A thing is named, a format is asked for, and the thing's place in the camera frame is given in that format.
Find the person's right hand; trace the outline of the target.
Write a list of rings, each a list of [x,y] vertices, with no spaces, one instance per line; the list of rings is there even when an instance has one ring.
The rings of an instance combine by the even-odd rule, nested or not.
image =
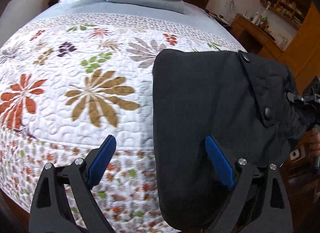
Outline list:
[[[320,134],[319,129],[313,128],[310,133],[310,155],[314,157],[320,156]]]

